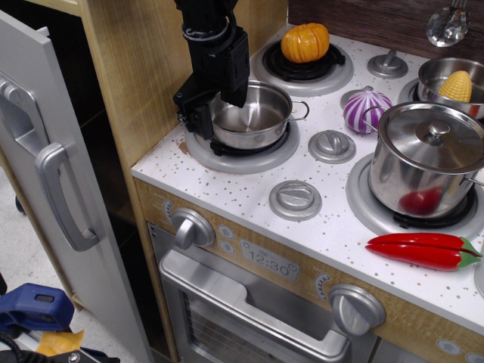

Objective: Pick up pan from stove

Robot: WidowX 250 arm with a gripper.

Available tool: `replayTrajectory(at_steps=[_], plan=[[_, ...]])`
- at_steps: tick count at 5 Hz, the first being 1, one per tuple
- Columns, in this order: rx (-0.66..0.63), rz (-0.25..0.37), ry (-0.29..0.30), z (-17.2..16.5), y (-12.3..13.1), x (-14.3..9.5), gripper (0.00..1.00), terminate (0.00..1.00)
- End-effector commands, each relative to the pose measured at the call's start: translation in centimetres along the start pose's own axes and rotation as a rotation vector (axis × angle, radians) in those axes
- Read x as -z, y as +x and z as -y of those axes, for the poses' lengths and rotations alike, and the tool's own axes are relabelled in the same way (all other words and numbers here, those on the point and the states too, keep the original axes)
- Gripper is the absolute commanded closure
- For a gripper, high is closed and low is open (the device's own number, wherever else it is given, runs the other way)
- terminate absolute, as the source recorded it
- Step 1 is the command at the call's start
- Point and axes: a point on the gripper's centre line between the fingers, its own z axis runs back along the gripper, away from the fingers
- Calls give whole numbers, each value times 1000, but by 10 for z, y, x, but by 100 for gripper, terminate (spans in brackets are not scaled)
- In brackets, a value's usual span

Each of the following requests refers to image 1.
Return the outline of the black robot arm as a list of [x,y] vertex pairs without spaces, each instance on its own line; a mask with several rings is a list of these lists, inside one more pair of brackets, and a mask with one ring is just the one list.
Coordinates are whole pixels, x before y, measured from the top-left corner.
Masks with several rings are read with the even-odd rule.
[[213,137],[209,103],[215,96],[242,107],[247,100],[250,53],[247,32],[237,25],[236,1],[177,1],[192,74],[175,93],[178,120],[205,140]]

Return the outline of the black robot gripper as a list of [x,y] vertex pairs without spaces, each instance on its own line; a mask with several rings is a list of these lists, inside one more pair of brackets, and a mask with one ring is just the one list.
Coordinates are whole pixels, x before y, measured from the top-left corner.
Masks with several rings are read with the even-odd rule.
[[204,45],[189,45],[192,74],[173,96],[178,105],[178,121],[203,140],[213,138],[208,103],[196,103],[220,94],[221,99],[242,108],[247,101],[250,76],[248,34],[241,27],[227,48],[209,53]]

